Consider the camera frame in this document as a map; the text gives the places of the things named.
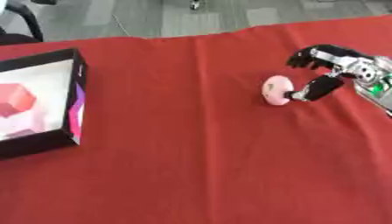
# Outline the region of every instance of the cable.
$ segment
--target cable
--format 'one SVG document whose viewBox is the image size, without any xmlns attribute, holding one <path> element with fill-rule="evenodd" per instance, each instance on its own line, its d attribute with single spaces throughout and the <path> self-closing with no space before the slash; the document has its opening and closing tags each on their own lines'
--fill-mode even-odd
<svg viewBox="0 0 392 224">
<path fill-rule="evenodd" d="M 113 15 L 113 18 L 115 19 L 115 22 L 117 23 L 118 27 L 120 27 L 120 29 L 122 29 L 123 32 L 125 32 L 125 34 L 130 37 L 130 34 L 127 32 L 127 30 L 125 30 L 125 28 L 123 27 L 123 24 L 120 22 L 120 20 L 118 20 L 118 17 L 116 15 Z"/>
</svg>

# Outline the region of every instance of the ball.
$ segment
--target ball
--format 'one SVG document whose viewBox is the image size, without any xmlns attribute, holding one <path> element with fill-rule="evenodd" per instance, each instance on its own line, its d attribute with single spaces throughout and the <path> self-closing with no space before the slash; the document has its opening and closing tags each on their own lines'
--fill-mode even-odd
<svg viewBox="0 0 392 224">
<path fill-rule="evenodd" d="M 294 86 L 289 78 L 275 75 L 268 78 L 262 85 L 262 95 L 267 103 L 282 106 L 290 100 L 284 97 L 284 93 L 293 91 Z"/>
</svg>

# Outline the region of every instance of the gray carpet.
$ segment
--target gray carpet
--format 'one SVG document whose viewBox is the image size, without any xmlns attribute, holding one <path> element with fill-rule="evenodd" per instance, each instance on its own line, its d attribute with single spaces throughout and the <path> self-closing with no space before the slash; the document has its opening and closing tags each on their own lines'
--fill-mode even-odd
<svg viewBox="0 0 392 224">
<path fill-rule="evenodd" d="M 392 5 L 390 0 L 204 0 L 199 10 L 191 11 L 189 0 L 59 0 L 55 6 L 19 1 L 37 15 L 47 41 L 231 32 L 254 25 L 377 16 L 388 14 Z M 29 33 L 23 20 L 9 12 L 0 16 L 0 25 L 7 32 Z"/>
</svg>

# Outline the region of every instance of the robotic hand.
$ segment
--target robotic hand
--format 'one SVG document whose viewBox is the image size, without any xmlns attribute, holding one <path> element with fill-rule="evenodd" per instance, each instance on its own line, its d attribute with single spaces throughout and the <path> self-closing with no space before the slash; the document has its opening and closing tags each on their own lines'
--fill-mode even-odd
<svg viewBox="0 0 392 224">
<path fill-rule="evenodd" d="M 329 73 L 311 80 L 302 90 L 293 91 L 290 80 L 283 76 L 269 78 L 263 86 L 268 102 L 283 105 L 289 101 L 316 101 L 352 80 L 356 92 L 392 116 L 392 60 L 368 56 L 336 45 L 313 45 L 289 58 L 290 67 L 325 67 Z"/>
</svg>

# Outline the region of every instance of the black box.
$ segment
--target black box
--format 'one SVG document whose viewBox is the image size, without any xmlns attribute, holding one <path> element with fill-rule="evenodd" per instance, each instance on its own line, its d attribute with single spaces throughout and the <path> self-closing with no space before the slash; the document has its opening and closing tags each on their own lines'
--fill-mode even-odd
<svg viewBox="0 0 392 224">
<path fill-rule="evenodd" d="M 4 87 L 17 83 L 17 86 L 27 89 L 36 99 L 30 110 L 18 112 L 10 117 L 1 117 L 0 125 L 5 125 L 0 126 L 0 159 L 80 143 L 87 69 L 88 66 L 77 49 L 47 52 L 0 62 L 0 92 L 2 85 Z M 39 121 L 37 123 L 40 125 L 32 126 L 40 127 L 42 131 L 29 134 L 24 132 L 22 136 L 9 135 L 8 130 L 15 129 L 19 124 L 22 126 L 28 123 L 21 122 L 24 119 L 21 117 L 29 117 L 27 113 L 39 114 L 37 111 L 42 113 L 40 116 L 34 116 L 40 118 L 34 121 Z"/>
</svg>

